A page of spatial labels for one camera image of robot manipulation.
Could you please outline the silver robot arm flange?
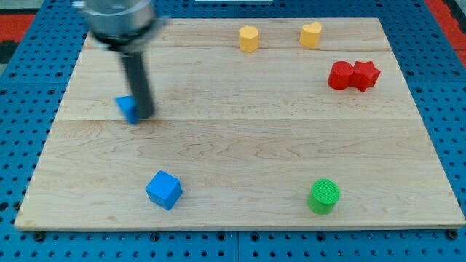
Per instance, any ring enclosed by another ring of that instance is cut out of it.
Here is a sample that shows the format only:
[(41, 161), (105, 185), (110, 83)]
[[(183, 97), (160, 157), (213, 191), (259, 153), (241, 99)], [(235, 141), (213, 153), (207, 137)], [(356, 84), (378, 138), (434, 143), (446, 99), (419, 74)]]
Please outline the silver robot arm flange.
[(84, 15), (96, 41), (106, 49), (126, 54), (142, 52), (168, 24), (152, 0), (78, 0), (72, 7)]

